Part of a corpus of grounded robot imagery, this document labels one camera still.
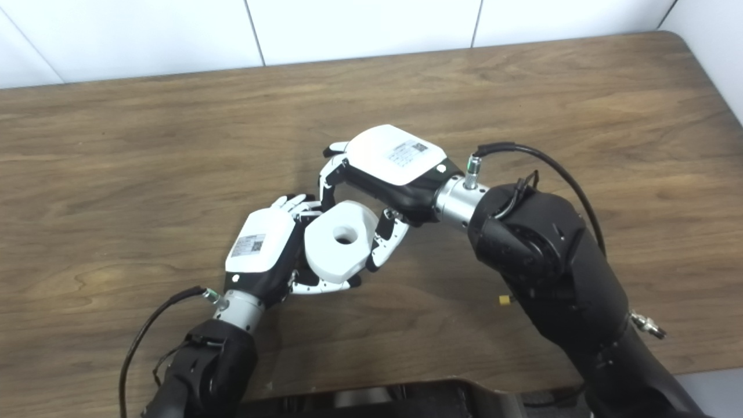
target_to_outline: white robotic hand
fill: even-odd
[[[410,225],[441,220],[439,190],[464,178],[440,147],[391,125],[336,142],[323,155],[330,158],[319,175],[323,211],[335,206],[335,187],[344,182],[388,205],[375,227],[366,261],[369,271],[377,271],[390,258]]]
[[[328,286],[306,268],[304,233],[322,215],[313,196],[281,196],[270,207],[251,213],[225,260],[224,290],[238,291],[270,307],[302,283],[303,294],[352,287]]]

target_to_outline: barcode label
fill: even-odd
[[[265,241],[265,239],[266,234],[246,235],[245,237],[239,237],[237,239],[237,242],[235,242],[235,248],[233,248],[233,254],[231,257],[259,254],[261,252],[263,241]]]
[[[428,151],[428,147],[420,142],[410,139],[396,146],[389,155],[387,155],[387,159],[400,167],[405,167],[412,163],[416,158],[423,155],[426,151]]]

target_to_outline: metal cylinder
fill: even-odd
[[[214,312],[214,319],[244,329],[252,335],[263,316],[265,304],[255,296],[239,290],[228,291],[222,300],[224,302],[218,304],[217,312]]]
[[[434,204],[438,220],[461,231],[467,231],[477,204],[490,189],[479,183],[467,189],[464,182],[461,176],[453,176],[438,190]]]

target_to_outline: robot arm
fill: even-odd
[[[283,196],[248,216],[225,261],[224,296],[205,294],[214,316],[188,332],[143,418],[234,416],[258,361],[253,333],[263,312],[300,280],[306,290],[294,293],[352,287],[326,283],[302,263],[305,227],[322,214],[307,200]]]
[[[481,159],[489,153],[483,150],[538,156],[573,186],[554,160],[529,147],[481,148],[464,175],[437,146],[385,125],[325,151],[334,155],[320,176],[321,193],[331,192],[323,204],[332,203],[333,187],[345,181],[411,225],[444,222],[467,233],[478,260],[501,274],[534,326],[581,373],[597,417],[702,417],[632,327],[665,336],[652,320],[629,310],[602,240],[591,237],[568,201],[536,190],[536,181],[492,189],[479,184]]]

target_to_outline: wooden table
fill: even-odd
[[[314,191],[322,149],[382,123],[462,166],[484,142],[544,149],[591,198],[632,306],[669,331],[646,338],[658,358],[673,373],[743,366],[743,132],[681,39],[646,33],[0,91],[0,415],[114,416],[152,310],[221,288],[246,215]],[[482,181],[534,168],[575,202],[527,156],[492,157]],[[496,304],[505,292],[463,234],[411,231],[359,289],[266,314],[247,396],[578,382],[518,306]],[[184,303],[155,324],[131,411],[157,357],[211,312]]]

